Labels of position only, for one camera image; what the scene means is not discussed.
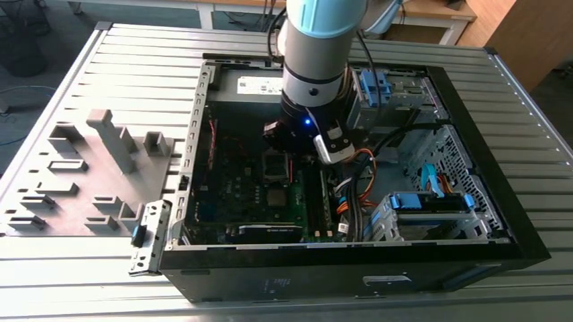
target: blue cable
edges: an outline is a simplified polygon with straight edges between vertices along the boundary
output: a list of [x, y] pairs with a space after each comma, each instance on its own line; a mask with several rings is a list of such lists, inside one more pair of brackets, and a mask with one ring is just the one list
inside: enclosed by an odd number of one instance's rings
[[16, 142], [19, 142], [19, 141], [24, 140], [27, 137], [28, 137], [28, 136], [24, 136], [23, 138], [19, 138], [19, 139], [16, 139], [16, 140], [14, 140], [14, 141], [10, 141], [10, 142], [7, 142], [7, 143], [0, 143], [0, 146], [7, 146], [8, 144], [16, 143]]

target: table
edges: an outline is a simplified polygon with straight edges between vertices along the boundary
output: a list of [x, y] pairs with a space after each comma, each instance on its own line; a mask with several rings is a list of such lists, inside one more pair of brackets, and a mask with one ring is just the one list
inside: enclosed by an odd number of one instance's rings
[[[114, 5], [139, 5], [143, 7], [166, 7], [178, 9], [194, 9], [199, 11], [202, 29], [214, 28], [215, 11], [230, 11], [241, 13], [264, 13], [265, 0], [82, 0], [69, 1], [75, 13], [82, 13], [82, 2], [106, 3]], [[441, 37], [441, 45], [456, 45], [464, 33], [468, 23], [475, 21], [477, 16], [472, 8], [464, 4], [460, 11], [444, 6], [445, 0], [413, 0], [405, 4], [406, 25], [420, 25], [428, 27], [447, 28]], [[276, 13], [285, 7], [286, 0], [278, 0]], [[401, 23], [401, 14], [393, 21]]]
[[[445, 68], [552, 259], [447, 294], [380, 299], [193, 305], [167, 279], [130, 278], [129, 237], [0, 237], [0, 317], [75, 321], [568, 321], [573, 314], [573, 153], [497, 55], [481, 48], [366, 41], [377, 62]], [[202, 53], [266, 53], [266, 37], [101, 23], [0, 180], [7, 191], [28, 176], [28, 161], [50, 147], [51, 126], [106, 106], [137, 133], [158, 128], [182, 140], [191, 115]], [[365, 61], [360, 44], [350, 60]], [[175, 152], [183, 146], [177, 145]], [[173, 156], [174, 169], [181, 156]], [[167, 178], [166, 189], [178, 181]], [[165, 193], [165, 199], [173, 193]]]

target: wire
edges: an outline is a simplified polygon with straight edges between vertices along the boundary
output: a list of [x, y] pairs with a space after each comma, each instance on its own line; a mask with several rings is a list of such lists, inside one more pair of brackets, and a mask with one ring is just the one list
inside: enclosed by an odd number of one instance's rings
[[270, 49], [270, 36], [273, 35], [273, 28], [278, 22], [278, 20], [281, 19], [281, 17], [285, 15], [285, 13], [288, 12], [288, 8], [285, 7], [281, 12], [278, 13], [278, 15], [276, 16], [276, 19], [273, 19], [273, 22], [269, 25], [269, 30], [268, 30], [268, 55], [270, 58], [270, 61], [277, 62], [277, 57], [276, 55], [273, 55], [273, 50]]
[[341, 189], [344, 188], [344, 186], [346, 186], [350, 182], [352, 178], [346, 178], [340, 184], [338, 186], [334, 187], [334, 193], [337, 193], [338, 191], [341, 191]]
[[0, 143], [0, 146], [7, 146], [7, 145], [10, 145], [10, 144], [12, 144], [12, 143], [16, 143], [16, 142], [19, 142], [19, 141], [24, 140], [27, 137], [28, 137], [28, 136], [23, 136], [22, 138], [19, 138], [19, 139], [16, 139], [16, 140], [14, 140], [14, 141], [8, 141], [8, 142], [4, 142], [4, 143]]
[[[443, 126], [443, 124], [439, 123], [417, 123], [408, 126], [404, 126], [394, 131], [392, 131], [388, 136], [378, 142], [377, 146], [372, 150], [374, 157], [377, 157], [380, 150], [400, 136], [406, 134], [410, 131], [415, 131], [417, 129], [439, 129]], [[362, 239], [362, 214], [360, 213], [360, 201], [358, 201], [358, 195], [356, 193], [357, 190], [357, 182], [360, 179], [360, 176], [366, 168], [369, 158], [364, 159], [362, 162], [358, 165], [357, 170], [354, 171], [352, 182], [346, 194], [346, 200], [349, 203], [349, 212], [352, 213], [352, 218], [356, 220], [354, 224], [354, 239], [361, 240]]]
[[57, 89], [54, 87], [50, 87], [50, 86], [23, 85], [23, 86], [10, 87], [8, 89], [3, 89], [0, 91], [0, 94], [8, 93], [8, 92], [14, 91], [15, 89], [51, 89], [53, 91], [57, 91]]
[[264, 30], [270, 28], [269, 22], [270, 22], [270, 18], [273, 17], [273, 11], [276, 10], [276, 4], [277, 4], [277, 0], [270, 0], [268, 19], [265, 20], [265, 24], [262, 26]]
[[262, 8], [262, 15], [260, 17], [260, 20], [257, 20], [257, 23], [260, 23], [261, 19], [262, 19], [262, 24], [261, 24], [261, 32], [265, 31], [265, 25], [266, 25], [266, 21], [268, 21], [268, 5], [269, 5], [269, 0], [265, 0], [265, 7]]
[[370, 124], [370, 126], [366, 129], [366, 132], [370, 133], [374, 126], [377, 125], [377, 121], [380, 120], [380, 118], [382, 116], [382, 90], [380, 88], [380, 80], [378, 80], [377, 69], [374, 68], [373, 56], [370, 55], [370, 50], [368, 50], [366, 43], [365, 43], [365, 40], [360, 34], [360, 31], [357, 31], [357, 37], [358, 37], [360, 45], [362, 46], [362, 50], [365, 51], [368, 63], [370, 64], [370, 69], [372, 69], [373, 75], [374, 75], [374, 82], [377, 83], [378, 109], [377, 109], [377, 116], [374, 117], [373, 123]]

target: motherboard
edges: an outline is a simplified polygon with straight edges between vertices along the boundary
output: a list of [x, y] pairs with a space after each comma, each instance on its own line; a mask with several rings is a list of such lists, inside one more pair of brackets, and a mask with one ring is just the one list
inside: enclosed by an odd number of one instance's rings
[[190, 244], [334, 242], [318, 162], [229, 135], [217, 120], [203, 137], [183, 230]]

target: black cable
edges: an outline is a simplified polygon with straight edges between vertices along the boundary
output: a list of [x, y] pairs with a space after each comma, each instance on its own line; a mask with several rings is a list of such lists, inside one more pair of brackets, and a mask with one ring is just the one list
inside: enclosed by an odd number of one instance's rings
[[276, 27], [276, 24], [278, 22], [278, 20], [281, 19], [281, 17], [285, 15], [285, 13], [288, 12], [288, 8], [285, 7], [281, 12], [278, 13], [278, 15], [276, 16], [276, 19], [273, 19], [273, 22], [269, 25], [269, 30], [268, 30], [268, 55], [269, 58], [273, 62], [277, 61], [277, 57], [276, 55], [273, 55], [273, 50], [270, 49], [270, 37], [273, 35], [273, 29]]
[[402, 18], [401, 18], [401, 25], [406, 24], [406, 7], [404, 6], [404, 3], [401, 3], [402, 7]]
[[262, 20], [262, 24], [261, 24], [261, 31], [265, 31], [265, 22], [268, 21], [268, 4], [269, 4], [269, 0], [265, 0], [265, 7], [262, 8], [262, 15], [260, 16], [260, 19], [257, 20], [257, 23], [260, 23], [261, 19], [265, 17], [265, 19]]
[[[439, 129], [443, 127], [443, 124], [439, 123], [417, 123], [417, 124], [412, 124], [408, 126], [404, 126], [398, 129], [396, 129], [394, 131], [392, 131], [388, 136], [385, 136], [385, 138], [378, 142], [377, 146], [373, 149], [373, 155], [374, 157], [377, 157], [380, 150], [398, 137], [401, 137], [404, 134], [406, 134], [410, 131], [415, 131], [417, 129]], [[354, 231], [358, 231], [358, 236], [356, 236], [354, 238], [360, 241], [362, 240], [362, 227], [358, 226], [360, 225], [360, 220], [361, 220], [361, 216], [362, 216], [362, 211], [360, 209], [360, 201], [358, 201], [358, 193], [357, 190], [353, 189], [353, 187], [357, 186], [358, 180], [360, 180], [360, 176], [366, 168], [369, 162], [369, 158], [365, 158], [362, 160], [362, 162], [358, 165], [357, 170], [354, 171], [354, 174], [352, 176], [352, 180], [349, 183], [349, 193], [346, 194], [346, 199], [349, 202], [349, 217], [354, 217], [357, 218], [357, 227], [354, 227]]]
[[277, 0], [270, 0], [270, 8], [269, 8], [268, 19], [265, 20], [265, 23], [264, 23], [264, 26], [262, 26], [264, 30], [266, 30], [268, 28], [270, 28], [269, 21], [270, 21], [270, 18], [273, 17], [273, 12], [276, 10], [276, 4], [277, 4]]
[[368, 63], [370, 64], [370, 69], [372, 69], [373, 74], [374, 74], [374, 82], [377, 83], [377, 95], [378, 95], [377, 116], [374, 117], [374, 120], [373, 120], [370, 126], [365, 129], [366, 133], [370, 133], [374, 126], [377, 125], [377, 121], [380, 120], [380, 118], [382, 116], [382, 90], [380, 88], [380, 80], [378, 80], [377, 69], [374, 68], [373, 56], [370, 55], [370, 50], [368, 50], [366, 43], [365, 43], [365, 40], [362, 39], [360, 31], [357, 31], [357, 37], [358, 37], [360, 45], [362, 46], [362, 50], [365, 51]]

